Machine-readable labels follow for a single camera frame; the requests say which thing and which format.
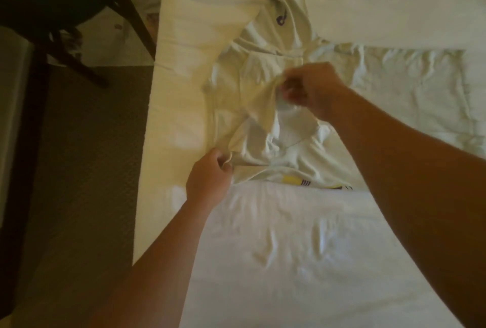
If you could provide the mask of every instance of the bed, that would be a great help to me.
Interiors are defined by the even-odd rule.
[[[267,0],[162,0],[140,172],[136,261],[185,201],[207,148],[201,86]],[[486,0],[306,0],[320,36],[403,48],[467,49],[477,132],[485,130]],[[460,326],[366,192],[250,181],[211,214],[181,327]]]

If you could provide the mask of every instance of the forearm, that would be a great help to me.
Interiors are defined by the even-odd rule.
[[[206,206],[186,202],[89,327],[178,327],[209,213]]]
[[[401,243],[463,323],[484,319],[486,162],[354,92],[338,103],[330,122]]]

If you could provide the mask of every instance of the brown carpet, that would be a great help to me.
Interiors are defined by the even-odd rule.
[[[131,266],[152,67],[53,67],[13,328],[76,327]]]

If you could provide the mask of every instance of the purple logo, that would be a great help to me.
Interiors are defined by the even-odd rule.
[[[280,26],[283,26],[283,24],[285,23],[285,20],[287,19],[287,10],[285,10],[283,12],[283,16],[278,16],[276,18],[276,22],[277,24],[279,24]]]

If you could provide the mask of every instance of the wrinkled fabric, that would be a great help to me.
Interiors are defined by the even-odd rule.
[[[283,71],[330,62],[347,86],[390,115],[474,152],[462,56],[333,44],[314,32],[305,0],[269,0],[213,66],[205,86],[209,145],[231,155],[235,183],[367,190],[332,126],[283,101],[277,89]]]

